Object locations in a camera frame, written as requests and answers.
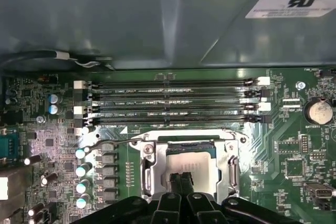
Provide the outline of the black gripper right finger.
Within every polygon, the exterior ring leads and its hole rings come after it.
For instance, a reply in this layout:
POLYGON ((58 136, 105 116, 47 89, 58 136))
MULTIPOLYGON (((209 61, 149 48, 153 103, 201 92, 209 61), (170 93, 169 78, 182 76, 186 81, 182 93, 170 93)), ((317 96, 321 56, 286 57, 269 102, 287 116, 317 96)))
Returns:
POLYGON ((218 204, 204 193, 194 191, 190 172, 182 173, 182 193, 194 223, 298 223, 239 197, 228 197, 218 204))

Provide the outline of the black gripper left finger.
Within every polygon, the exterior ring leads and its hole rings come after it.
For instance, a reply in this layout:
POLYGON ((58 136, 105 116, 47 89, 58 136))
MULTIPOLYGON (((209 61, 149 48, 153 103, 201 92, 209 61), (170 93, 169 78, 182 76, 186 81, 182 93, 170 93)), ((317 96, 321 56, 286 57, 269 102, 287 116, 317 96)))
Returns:
POLYGON ((131 196, 106 206, 74 223, 179 223, 182 174, 170 175, 170 192, 153 196, 150 202, 131 196))

